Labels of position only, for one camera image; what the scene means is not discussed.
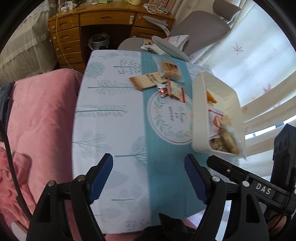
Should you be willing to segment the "lined trash bin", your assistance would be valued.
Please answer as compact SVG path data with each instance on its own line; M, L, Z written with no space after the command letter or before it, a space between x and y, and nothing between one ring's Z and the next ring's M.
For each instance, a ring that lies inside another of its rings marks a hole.
M110 36L107 33L93 35L88 41L88 47L91 50L100 50L108 48Z

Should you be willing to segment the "clear nut snack packet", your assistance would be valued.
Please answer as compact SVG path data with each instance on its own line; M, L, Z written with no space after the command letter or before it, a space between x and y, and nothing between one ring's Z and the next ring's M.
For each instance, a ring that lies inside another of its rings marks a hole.
M222 138L212 138L209 144L213 150L221 151L224 148Z

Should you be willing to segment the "dark blue folded garment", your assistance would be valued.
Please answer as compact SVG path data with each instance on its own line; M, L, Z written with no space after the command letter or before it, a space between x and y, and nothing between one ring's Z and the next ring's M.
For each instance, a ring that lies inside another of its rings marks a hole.
M8 128L8 121L10 117L10 112L11 112L11 106L12 106L12 99L10 97L11 91L13 90L15 82L11 82L5 86L1 87L1 92L0 92L0 98L1 98L1 121L5 126L5 130Z

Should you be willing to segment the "orange white oat bar packet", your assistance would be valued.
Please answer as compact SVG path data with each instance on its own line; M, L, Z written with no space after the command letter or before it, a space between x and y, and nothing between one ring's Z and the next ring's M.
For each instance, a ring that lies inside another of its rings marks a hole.
M206 97L207 97L208 103L210 103L210 104L216 104L217 103L215 98L212 96L212 94L210 92L208 92L208 90L206 90Z

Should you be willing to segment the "white plastic bag on chair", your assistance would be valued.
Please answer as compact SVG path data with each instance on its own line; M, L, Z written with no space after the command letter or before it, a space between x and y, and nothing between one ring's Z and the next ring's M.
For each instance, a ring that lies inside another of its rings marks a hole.
M177 36L167 37L163 40L174 45L178 49L182 50L188 38L189 38L189 35L177 35ZM159 54L159 55L167 55L163 50L161 50L154 43L154 40L152 39L151 40L144 39L143 43L140 46L140 49L151 52L151 53Z

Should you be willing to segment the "pink quilt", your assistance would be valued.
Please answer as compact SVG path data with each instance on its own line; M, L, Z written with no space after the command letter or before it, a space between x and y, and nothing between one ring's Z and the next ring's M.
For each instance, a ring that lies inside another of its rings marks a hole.
M58 69L15 82L7 135L30 211L46 184L72 181L72 133L82 74Z

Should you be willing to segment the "teal striped table runner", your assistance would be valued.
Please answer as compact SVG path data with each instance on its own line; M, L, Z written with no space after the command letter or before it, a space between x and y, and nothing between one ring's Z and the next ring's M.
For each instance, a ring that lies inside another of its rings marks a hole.
M200 201L184 168L184 159L193 154L200 165L207 155L192 149L193 104L192 78L185 61L165 57L181 71L185 102L173 97L161 97L158 89L143 90L144 125L147 147L152 224L159 225L159 213L184 219L206 208Z

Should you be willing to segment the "yellow mug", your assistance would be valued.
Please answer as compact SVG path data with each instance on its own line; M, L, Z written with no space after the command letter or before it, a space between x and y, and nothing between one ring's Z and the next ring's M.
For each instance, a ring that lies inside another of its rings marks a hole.
M142 0L128 0L132 6L140 6Z

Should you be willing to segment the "small red foil candy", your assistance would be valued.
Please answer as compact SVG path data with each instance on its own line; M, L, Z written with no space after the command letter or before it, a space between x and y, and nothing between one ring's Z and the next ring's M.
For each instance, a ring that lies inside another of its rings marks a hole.
M160 97L166 97L168 96L168 88L166 84L157 83L157 89L159 92Z

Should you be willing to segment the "white plastic storage bin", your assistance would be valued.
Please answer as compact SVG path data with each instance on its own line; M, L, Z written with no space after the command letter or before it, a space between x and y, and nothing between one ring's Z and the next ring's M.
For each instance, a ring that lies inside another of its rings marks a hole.
M202 72L192 82L192 98L193 150L226 160L244 157L245 133L236 92Z

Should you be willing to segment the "red white crumpled packet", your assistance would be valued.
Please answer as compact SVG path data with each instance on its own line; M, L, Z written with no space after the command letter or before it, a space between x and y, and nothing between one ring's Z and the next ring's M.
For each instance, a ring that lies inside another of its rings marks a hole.
M208 108L208 123L209 123L208 124L209 139L215 138L215 136L219 134L223 124L232 126L229 116L224 114L223 111L213 107Z

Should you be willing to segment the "floral curtain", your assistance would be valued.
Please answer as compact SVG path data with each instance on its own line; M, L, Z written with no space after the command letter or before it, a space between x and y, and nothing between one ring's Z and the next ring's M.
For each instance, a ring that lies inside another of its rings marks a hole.
M230 23L230 34L199 51L193 61L236 91L246 140L246 158L237 164L269 178L274 138L285 124L295 125L295 50L254 1L234 5L240 12Z

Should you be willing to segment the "brown soda cracker packet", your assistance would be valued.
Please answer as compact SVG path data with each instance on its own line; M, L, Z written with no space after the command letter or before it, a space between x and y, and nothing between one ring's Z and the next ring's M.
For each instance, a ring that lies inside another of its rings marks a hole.
M146 88L154 87L158 83L160 84L166 83L167 81L167 79L164 77L161 77L158 72L130 77L129 80L131 81L135 89L139 91L142 91L143 89L146 89Z

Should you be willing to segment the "yellow cracker clear bag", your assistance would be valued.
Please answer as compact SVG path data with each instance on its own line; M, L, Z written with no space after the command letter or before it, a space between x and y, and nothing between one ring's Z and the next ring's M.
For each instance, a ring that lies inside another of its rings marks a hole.
M235 129L225 123L222 124L219 136L222 138L222 142L229 149L230 153L237 156L245 157L242 144L236 135Z

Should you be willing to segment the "white lace covered furniture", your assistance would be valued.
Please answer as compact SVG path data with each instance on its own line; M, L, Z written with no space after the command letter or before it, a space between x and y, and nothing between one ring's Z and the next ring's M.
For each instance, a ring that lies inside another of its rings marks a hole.
M43 1L12 34L1 52L1 86L55 68L58 60L47 20L56 11L55 1Z

